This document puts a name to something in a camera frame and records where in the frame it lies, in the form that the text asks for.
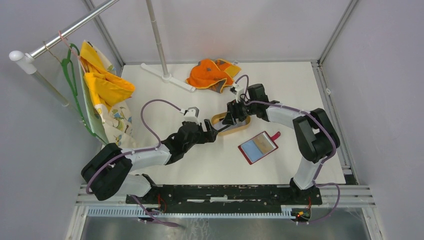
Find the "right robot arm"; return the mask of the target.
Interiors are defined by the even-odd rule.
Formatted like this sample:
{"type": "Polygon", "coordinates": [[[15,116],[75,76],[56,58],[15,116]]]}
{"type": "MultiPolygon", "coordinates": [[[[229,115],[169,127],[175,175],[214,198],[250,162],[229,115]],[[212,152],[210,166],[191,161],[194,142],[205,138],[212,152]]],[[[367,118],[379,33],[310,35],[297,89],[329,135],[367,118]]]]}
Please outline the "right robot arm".
{"type": "Polygon", "coordinates": [[[300,110],[270,101],[261,83],[247,88],[234,83],[230,91],[235,99],[227,103],[224,126],[234,126],[248,116],[256,116],[266,122],[277,123],[294,130],[302,156],[294,177],[290,180],[289,199],[302,204],[309,198],[308,189],[316,182],[323,164],[332,158],[340,146],[340,139],[327,113],[322,108],[300,110]]]}

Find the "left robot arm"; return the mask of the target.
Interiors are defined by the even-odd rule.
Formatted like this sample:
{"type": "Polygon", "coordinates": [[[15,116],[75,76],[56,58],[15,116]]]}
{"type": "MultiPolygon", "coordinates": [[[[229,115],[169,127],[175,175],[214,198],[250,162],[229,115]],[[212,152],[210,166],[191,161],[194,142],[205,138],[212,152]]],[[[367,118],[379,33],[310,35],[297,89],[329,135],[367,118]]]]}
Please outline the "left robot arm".
{"type": "Polygon", "coordinates": [[[130,172],[150,166],[166,166],[181,160],[195,145],[215,142],[219,130],[210,120],[203,123],[183,121],[177,132],[160,142],[159,146],[120,148],[107,144],[81,170],[86,181],[85,192],[104,201],[118,192],[134,195],[138,185],[147,184],[143,176],[130,176],[130,172]]]}

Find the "red leather card holder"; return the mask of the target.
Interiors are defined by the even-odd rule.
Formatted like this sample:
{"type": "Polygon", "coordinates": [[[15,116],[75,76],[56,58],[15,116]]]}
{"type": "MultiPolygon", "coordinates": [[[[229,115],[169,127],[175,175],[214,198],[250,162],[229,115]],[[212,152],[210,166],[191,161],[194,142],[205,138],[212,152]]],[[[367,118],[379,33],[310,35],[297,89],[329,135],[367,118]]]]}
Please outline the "red leather card holder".
{"type": "Polygon", "coordinates": [[[262,131],[240,144],[237,148],[248,164],[253,165],[279,148],[275,141],[280,136],[281,133],[279,131],[274,135],[269,135],[266,131],[262,131]]]}

